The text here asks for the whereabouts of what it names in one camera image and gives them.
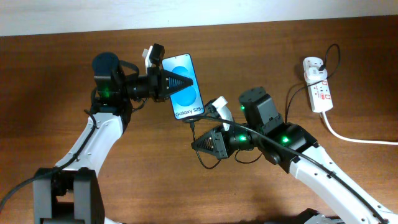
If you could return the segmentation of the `blue Galaxy smartphone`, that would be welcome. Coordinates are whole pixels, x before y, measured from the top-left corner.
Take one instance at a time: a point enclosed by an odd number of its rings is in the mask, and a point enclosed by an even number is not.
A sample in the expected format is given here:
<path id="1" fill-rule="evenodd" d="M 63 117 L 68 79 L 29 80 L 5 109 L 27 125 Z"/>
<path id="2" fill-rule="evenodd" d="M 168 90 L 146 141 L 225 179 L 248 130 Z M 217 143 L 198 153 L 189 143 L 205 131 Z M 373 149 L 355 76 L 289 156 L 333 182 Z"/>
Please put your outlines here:
<path id="1" fill-rule="evenodd" d="M 175 119 L 203 114 L 205 112 L 204 104 L 191 55 L 183 54 L 165 58 L 162 65 L 164 70 L 190 78 L 193 81 L 193 85 L 174 93 L 170 97 Z"/>

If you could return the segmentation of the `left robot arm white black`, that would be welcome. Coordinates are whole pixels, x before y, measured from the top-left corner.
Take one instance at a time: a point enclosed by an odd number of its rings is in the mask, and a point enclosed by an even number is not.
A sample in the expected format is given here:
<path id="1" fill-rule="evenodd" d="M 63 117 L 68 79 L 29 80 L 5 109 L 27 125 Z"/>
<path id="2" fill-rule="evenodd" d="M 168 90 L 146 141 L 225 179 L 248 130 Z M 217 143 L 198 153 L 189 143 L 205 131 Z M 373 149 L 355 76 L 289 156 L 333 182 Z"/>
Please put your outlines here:
<path id="1" fill-rule="evenodd" d="M 161 69 L 162 57 L 162 52 L 149 55 L 145 76 L 111 52 L 93 59 L 96 88 L 87 125 L 53 168 L 35 173 L 34 223 L 112 223 L 105 214 L 98 174 L 136 110 L 131 102 L 148 98 L 162 102 L 193 84 L 190 78 Z"/>

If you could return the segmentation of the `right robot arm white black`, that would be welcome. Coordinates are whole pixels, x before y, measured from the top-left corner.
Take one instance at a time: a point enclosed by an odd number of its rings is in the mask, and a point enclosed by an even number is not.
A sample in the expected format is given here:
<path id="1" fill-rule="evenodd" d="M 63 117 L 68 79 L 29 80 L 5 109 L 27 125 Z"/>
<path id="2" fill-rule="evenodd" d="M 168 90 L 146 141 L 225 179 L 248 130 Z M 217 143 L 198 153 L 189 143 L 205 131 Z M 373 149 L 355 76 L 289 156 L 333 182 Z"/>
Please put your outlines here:
<path id="1" fill-rule="evenodd" d="M 397 214 L 381 205 L 346 175 L 303 127 L 284 122 L 263 87 L 243 92 L 238 100 L 246 123 L 234 121 L 223 97 L 208 104 L 208 120 L 219 126 L 192 142 L 192 149 L 219 161 L 234 152 L 258 148 L 270 163 L 314 191 L 343 223 L 397 223 Z"/>

